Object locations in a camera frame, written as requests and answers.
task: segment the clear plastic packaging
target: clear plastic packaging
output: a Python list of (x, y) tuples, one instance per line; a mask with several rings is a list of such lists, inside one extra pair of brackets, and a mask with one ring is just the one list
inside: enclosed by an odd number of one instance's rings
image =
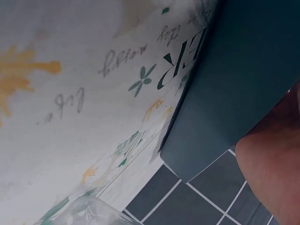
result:
[(141, 225), (100, 199), (78, 198), (58, 215), (52, 225)]

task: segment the green flower print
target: green flower print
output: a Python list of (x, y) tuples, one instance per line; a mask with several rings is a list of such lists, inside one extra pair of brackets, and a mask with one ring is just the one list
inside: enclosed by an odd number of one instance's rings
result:
[(138, 82), (135, 82), (129, 89), (128, 91), (133, 90), (134, 88), (137, 87), (136, 91), (135, 91), (135, 97), (140, 93), (140, 90), (142, 88), (143, 84), (150, 84), (151, 83), (151, 79), (148, 78), (148, 76), (150, 75), (150, 73), (152, 73), (152, 71), (154, 70), (154, 68), (156, 67), (156, 64), (154, 64), (149, 71), (146, 73), (146, 68), (142, 67), (141, 71), (140, 71), (140, 77), (141, 79)]

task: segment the black lettering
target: black lettering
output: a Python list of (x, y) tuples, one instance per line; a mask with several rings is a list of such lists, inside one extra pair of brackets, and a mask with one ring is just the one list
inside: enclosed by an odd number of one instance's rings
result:
[(146, 51), (146, 49), (147, 49), (147, 44), (145, 46), (140, 47), (141, 55), (144, 51)]
[(80, 88), (77, 93), (76, 97), (78, 97), (78, 105), (77, 105), (77, 112), (80, 113), (83, 109), (83, 102), (84, 102), (84, 88)]
[(110, 65), (113, 63), (114, 57), (116, 55), (116, 52), (114, 50), (110, 50), (105, 57), (105, 61), (104, 61), (104, 65), (103, 65), (103, 69), (98, 71), (99, 74), (103, 74), (103, 77), (105, 77), (106, 75), (109, 75), (110, 73)]
[(168, 29), (168, 26), (164, 26), (163, 29), (161, 30), (161, 34), (159, 35), (158, 39), (156, 41), (162, 40), (163, 37), (165, 36), (165, 32)]
[(136, 51), (131, 52), (129, 59), (130, 60), (133, 59), (135, 57), (135, 55), (136, 55)]
[(124, 60), (125, 51), (122, 51), (117, 56), (116, 64), (113, 66), (113, 70), (117, 67), (119, 68), (120, 63)]
[(169, 46), (169, 44), (176, 39), (176, 37), (178, 36), (180, 31), (180, 25), (178, 25), (176, 28), (172, 29), (172, 35), (168, 41), (167, 47)]
[[(200, 40), (199, 40), (199, 43), (198, 43), (197, 47), (193, 48), (193, 49), (188, 53), (188, 54), (191, 54), (192, 52), (195, 51), (192, 61), (190, 61), (188, 64), (183, 63), (183, 67), (182, 67), (183, 69), (184, 69), (185, 67), (187, 67), (189, 64), (191, 64), (195, 59), (197, 59), (197, 56), (198, 56), (198, 53), (199, 53), (199, 50), (200, 50), (200, 46), (201, 46), (201, 43), (202, 43), (202, 41), (203, 41), (205, 32), (206, 32), (206, 28), (204, 28), (203, 31), (202, 31), (202, 34), (201, 34), (201, 37), (200, 37)], [(195, 38), (196, 38), (196, 37), (198, 36), (198, 34), (200, 34), (200, 33), (201, 33), (201, 31), (198, 32), (198, 33), (196, 33), (195, 36), (192, 38), (191, 43), (189, 44), (189, 48), (190, 48), (191, 45), (193, 44)]]
[[(159, 82), (158, 82), (158, 84), (157, 84), (157, 90), (162, 89), (165, 85), (167, 85), (167, 84), (168, 84), (168, 83), (169, 83), (169, 82), (170, 82), (170, 81), (178, 74), (179, 66), (180, 66), (180, 63), (181, 63), (181, 60), (182, 60), (183, 53), (184, 53), (184, 51), (185, 51), (185, 49), (186, 49), (187, 42), (188, 42), (188, 41), (185, 41), (185, 42), (182, 43), (181, 51), (180, 51), (180, 54), (179, 54), (179, 57), (178, 57), (178, 60), (177, 60), (177, 63), (176, 63), (176, 64), (173, 64), (170, 53), (168, 53), (167, 55), (164, 56), (164, 59), (165, 59), (167, 62), (169, 62), (169, 63), (172, 65), (172, 67), (171, 67), (167, 72), (165, 72), (164, 75), (162, 76), (162, 78), (159, 80)], [(175, 67), (175, 71), (174, 71), (174, 74), (173, 74), (172, 79), (169, 80), (165, 85), (163, 85), (163, 81), (164, 81), (165, 76), (168, 74), (168, 72), (169, 72), (175, 65), (176, 65), (176, 67)]]

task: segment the person's finger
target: person's finger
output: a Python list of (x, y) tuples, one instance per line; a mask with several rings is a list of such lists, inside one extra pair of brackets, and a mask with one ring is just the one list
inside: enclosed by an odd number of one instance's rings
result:
[(282, 225), (300, 224), (299, 99), (297, 86), (236, 145), (254, 194)]

